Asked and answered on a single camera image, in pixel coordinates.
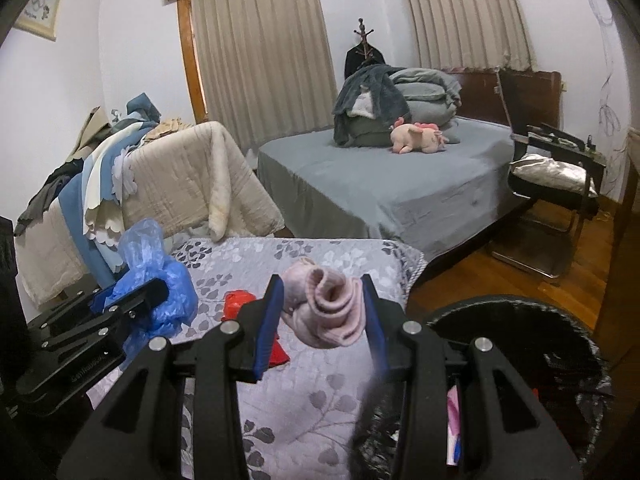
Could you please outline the grey bed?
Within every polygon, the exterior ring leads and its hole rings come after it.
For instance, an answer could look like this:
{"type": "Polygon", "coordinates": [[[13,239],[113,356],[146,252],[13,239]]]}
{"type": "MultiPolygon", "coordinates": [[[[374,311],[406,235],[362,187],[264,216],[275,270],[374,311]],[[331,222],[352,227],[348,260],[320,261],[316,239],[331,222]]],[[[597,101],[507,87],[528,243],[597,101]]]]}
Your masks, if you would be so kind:
{"type": "Polygon", "coordinates": [[[425,259],[461,246],[521,205],[508,187],[511,130],[457,118],[435,154],[340,148],[330,130],[262,146],[257,174],[303,238],[396,240],[425,259]]]}

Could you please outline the left beige curtain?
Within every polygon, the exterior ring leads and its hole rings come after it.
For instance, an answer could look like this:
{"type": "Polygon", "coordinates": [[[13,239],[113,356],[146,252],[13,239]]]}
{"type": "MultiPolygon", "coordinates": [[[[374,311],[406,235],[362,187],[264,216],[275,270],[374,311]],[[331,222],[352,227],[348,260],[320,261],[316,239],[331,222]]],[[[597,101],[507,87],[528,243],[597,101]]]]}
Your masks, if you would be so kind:
{"type": "Polygon", "coordinates": [[[320,0],[191,0],[210,120],[243,152],[333,124],[336,81],[320,0]]]}

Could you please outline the right beige curtain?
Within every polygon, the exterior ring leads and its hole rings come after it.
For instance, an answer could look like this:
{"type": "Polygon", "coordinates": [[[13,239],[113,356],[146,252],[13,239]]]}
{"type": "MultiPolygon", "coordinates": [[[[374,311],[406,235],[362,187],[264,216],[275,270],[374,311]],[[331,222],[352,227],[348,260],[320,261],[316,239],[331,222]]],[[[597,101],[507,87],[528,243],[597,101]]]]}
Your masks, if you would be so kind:
{"type": "Polygon", "coordinates": [[[533,70],[518,0],[408,0],[420,64],[438,70],[533,70]]]}

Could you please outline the framed wall picture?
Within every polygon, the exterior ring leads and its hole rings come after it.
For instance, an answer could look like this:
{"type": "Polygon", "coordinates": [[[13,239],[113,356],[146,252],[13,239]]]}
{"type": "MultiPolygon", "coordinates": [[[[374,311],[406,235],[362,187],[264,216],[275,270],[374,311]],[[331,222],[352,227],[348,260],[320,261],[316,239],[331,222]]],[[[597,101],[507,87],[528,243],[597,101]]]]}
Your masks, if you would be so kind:
{"type": "Polygon", "coordinates": [[[13,27],[55,41],[60,3],[61,0],[28,0],[13,27]]]}

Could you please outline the pink sock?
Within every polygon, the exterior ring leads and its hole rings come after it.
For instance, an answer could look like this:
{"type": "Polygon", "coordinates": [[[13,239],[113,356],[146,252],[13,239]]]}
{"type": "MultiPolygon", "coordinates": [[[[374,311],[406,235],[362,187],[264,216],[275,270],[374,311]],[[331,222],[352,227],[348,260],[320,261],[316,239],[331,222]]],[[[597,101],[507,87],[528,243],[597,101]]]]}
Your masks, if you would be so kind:
{"type": "Polygon", "coordinates": [[[281,278],[281,318],[301,342],[333,349],[351,346],[360,338],[367,315],[359,278],[348,278],[309,258],[295,261],[281,278]]]}

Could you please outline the black chair with cushion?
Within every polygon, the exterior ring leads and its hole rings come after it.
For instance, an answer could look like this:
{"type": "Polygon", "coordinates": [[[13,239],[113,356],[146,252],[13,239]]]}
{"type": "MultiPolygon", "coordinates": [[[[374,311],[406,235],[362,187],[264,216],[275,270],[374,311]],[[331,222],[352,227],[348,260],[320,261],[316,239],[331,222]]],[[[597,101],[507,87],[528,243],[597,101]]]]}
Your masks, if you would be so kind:
{"type": "MultiPolygon", "coordinates": [[[[509,70],[498,70],[501,90],[509,70]]],[[[509,114],[514,152],[508,171],[513,195],[533,205],[545,202],[570,212],[565,228],[523,216],[490,242],[491,255],[514,268],[549,282],[570,270],[586,219],[599,210],[598,197],[606,162],[591,142],[544,122],[529,125],[514,99],[504,103],[509,114]]]]}

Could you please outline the blue plastic bag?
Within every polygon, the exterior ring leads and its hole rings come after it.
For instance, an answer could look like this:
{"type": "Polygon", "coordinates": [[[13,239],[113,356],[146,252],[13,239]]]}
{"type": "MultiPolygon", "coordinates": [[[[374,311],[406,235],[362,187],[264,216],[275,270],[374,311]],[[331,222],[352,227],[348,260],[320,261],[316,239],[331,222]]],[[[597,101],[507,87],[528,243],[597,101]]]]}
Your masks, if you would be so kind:
{"type": "Polygon", "coordinates": [[[156,220],[146,218],[129,228],[120,238],[118,252],[127,270],[115,285],[99,293],[91,311],[102,314],[135,292],[146,293],[151,304],[130,322],[122,344],[125,362],[130,363],[151,339],[170,339],[191,324],[198,295],[186,266],[165,252],[163,229],[156,220]]]}

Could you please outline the coat rack with jacket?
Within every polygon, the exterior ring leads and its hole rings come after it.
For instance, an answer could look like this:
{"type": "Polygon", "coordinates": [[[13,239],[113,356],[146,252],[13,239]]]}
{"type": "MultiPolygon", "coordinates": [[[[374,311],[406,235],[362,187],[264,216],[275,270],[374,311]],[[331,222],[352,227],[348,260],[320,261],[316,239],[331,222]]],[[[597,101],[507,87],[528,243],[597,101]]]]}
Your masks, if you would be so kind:
{"type": "Polygon", "coordinates": [[[368,40],[373,29],[367,29],[362,18],[358,20],[358,23],[358,28],[354,30],[354,33],[359,37],[359,41],[355,47],[350,48],[346,52],[344,79],[348,79],[354,73],[358,72],[360,68],[385,63],[382,52],[376,47],[373,47],[368,40]]]}

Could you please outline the black trash bin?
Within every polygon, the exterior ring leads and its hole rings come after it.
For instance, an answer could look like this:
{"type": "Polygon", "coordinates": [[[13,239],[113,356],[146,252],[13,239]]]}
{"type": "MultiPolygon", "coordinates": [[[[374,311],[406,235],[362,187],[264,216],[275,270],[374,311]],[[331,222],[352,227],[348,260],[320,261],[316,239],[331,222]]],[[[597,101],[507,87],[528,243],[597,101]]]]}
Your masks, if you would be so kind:
{"type": "MultiPolygon", "coordinates": [[[[515,296],[461,301],[419,323],[459,344],[490,339],[556,423],[584,476],[602,429],[611,381],[582,324],[548,304],[515,296]]],[[[399,382],[384,382],[374,370],[352,435],[352,478],[393,479],[403,398],[399,382]]]]}

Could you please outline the blue and cream cloths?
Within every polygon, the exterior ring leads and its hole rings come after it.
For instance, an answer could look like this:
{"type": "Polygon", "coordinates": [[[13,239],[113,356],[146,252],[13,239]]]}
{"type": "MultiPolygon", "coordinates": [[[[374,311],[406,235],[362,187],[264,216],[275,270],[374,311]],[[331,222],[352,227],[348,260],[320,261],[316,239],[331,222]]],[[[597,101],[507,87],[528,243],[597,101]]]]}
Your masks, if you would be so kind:
{"type": "Polygon", "coordinates": [[[131,99],[127,115],[107,122],[106,136],[84,158],[81,172],[64,184],[42,218],[16,238],[18,273],[32,299],[46,301],[86,275],[111,286],[126,266],[118,253],[125,231],[122,204],[136,180],[130,153],[160,123],[145,93],[131,99]]]}

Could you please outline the wooden headboard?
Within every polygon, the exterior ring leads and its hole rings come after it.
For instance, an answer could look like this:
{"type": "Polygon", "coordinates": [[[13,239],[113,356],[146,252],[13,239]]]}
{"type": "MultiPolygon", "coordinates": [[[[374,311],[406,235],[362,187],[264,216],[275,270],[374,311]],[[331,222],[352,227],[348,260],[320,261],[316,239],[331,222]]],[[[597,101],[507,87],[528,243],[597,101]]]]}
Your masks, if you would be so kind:
{"type": "Polygon", "coordinates": [[[561,74],[558,72],[534,72],[533,70],[509,70],[509,82],[501,90],[498,70],[471,70],[457,68],[446,74],[461,84],[461,106],[457,115],[510,125],[504,103],[514,99],[520,103],[520,111],[529,125],[543,122],[552,127],[561,125],[561,74]]]}

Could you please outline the red plastic ball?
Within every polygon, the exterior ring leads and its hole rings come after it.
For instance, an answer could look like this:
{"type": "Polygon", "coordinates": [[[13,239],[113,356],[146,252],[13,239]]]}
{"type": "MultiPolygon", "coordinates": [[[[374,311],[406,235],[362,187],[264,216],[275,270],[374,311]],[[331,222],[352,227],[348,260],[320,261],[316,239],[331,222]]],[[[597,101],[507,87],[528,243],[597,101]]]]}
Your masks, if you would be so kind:
{"type": "Polygon", "coordinates": [[[222,322],[235,320],[244,304],[256,300],[256,296],[243,289],[230,290],[224,295],[224,307],[222,308],[222,322]]]}

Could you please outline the floral grey quilt cover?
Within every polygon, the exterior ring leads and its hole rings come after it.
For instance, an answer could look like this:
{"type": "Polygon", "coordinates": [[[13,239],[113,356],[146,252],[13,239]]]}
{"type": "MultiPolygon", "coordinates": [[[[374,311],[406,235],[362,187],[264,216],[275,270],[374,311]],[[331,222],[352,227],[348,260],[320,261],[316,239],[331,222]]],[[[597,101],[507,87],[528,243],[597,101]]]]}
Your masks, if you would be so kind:
{"type": "Polygon", "coordinates": [[[346,479],[352,434],[372,380],[360,280],[406,304],[426,262],[393,240],[191,238],[172,255],[188,270],[198,312],[173,341],[204,336],[232,292],[265,292],[280,275],[277,346],[288,358],[256,385],[239,384],[241,437],[252,479],[346,479]]]}

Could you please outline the beige curtain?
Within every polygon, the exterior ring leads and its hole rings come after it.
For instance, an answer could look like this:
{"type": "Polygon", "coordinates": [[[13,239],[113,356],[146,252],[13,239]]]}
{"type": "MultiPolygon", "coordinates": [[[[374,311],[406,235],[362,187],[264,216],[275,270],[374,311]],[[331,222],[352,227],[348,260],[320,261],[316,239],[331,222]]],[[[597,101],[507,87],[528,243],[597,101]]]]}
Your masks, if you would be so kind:
{"type": "Polygon", "coordinates": [[[518,0],[408,0],[420,64],[438,70],[533,70],[518,0]]]}
{"type": "Polygon", "coordinates": [[[210,120],[243,152],[333,124],[336,81],[320,0],[191,0],[210,120]]]}

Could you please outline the beige quilt on rack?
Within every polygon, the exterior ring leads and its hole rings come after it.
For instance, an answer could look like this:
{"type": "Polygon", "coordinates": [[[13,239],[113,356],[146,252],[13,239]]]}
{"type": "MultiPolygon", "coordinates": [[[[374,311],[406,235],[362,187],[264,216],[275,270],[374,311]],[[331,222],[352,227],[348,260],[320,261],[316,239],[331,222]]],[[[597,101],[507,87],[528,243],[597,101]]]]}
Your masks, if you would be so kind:
{"type": "MultiPolygon", "coordinates": [[[[167,236],[206,221],[215,242],[267,236],[284,228],[279,208],[230,132],[203,122],[131,153],[138,190],[124,201],[127,228],[155,219],[167,236]]],[[[58,200],[15,239],[18,277],[37,306],[89,274],[58,200]]]]}

